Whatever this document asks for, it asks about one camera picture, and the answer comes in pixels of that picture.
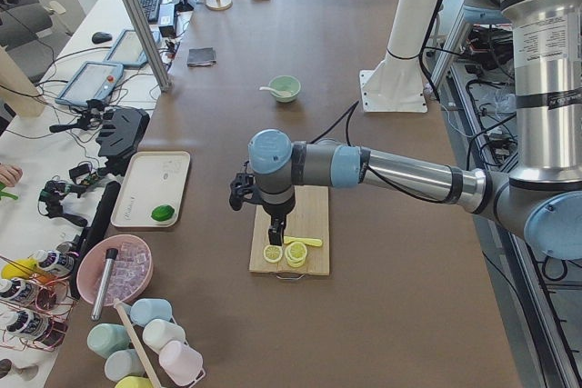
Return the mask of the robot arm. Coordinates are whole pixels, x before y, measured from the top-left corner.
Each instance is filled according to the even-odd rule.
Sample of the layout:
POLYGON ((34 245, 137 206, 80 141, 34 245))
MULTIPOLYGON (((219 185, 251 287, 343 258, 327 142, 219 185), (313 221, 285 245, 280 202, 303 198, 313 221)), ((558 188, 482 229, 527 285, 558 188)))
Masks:
POLYGON ((539 252, 581 255, 581 0, 466 0, 513 27, 517 166, 457 168, 334 142, 294 142, 276 129, 248 146, 253 200, 280 244, 299 185, 374 184, 485 216, 539 252))

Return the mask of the person's hand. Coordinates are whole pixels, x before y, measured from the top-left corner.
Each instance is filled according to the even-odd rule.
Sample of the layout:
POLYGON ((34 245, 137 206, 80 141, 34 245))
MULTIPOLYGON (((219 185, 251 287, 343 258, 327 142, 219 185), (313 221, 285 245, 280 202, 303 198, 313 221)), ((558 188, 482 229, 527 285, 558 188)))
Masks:
POLYGON ((0 182, 7 187, 15 187, 22 178, 23 170, 11 164, 0 164, 0 182))

